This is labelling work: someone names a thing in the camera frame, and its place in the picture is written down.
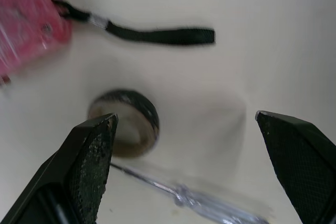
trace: strap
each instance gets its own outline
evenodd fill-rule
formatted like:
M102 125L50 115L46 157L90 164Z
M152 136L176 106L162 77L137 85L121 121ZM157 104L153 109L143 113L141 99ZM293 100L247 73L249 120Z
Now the strap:
M208 28L177 28L171 30L136 31L108 21L105 30L119 38L167 45L201 45L215 42L215 31Z
M92 23L125 40L178 46L213 44L215 42L215 31L211 28L192 27L169 30L136 31L118 26L108 19L102 18L96 14L78 10L62 0L52 0L52 2L66 9L65 13L60 14L61 17L74 19L83 23Z

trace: roll of tape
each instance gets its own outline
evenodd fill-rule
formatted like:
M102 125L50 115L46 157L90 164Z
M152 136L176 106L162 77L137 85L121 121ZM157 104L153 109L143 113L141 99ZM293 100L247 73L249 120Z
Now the roll of tape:
M159 116L142 94L118 89L94 100L88 119L116 113L119 118L112 156L135 158L151 150L159 137Z

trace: white table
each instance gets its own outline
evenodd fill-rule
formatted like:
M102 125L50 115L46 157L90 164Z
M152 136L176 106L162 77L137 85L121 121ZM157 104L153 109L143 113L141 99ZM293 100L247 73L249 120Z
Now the white table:
M156 106L161 135L129 161L252 211L301 223L276 179L255 112L314 123L336 140L336 0L70 0L133 28L210 25L217 44L125 42L84 25L43 66L0 93L0 218L40 164L86 119L96 96L136 89ZM111 170L98 223L207 223Z

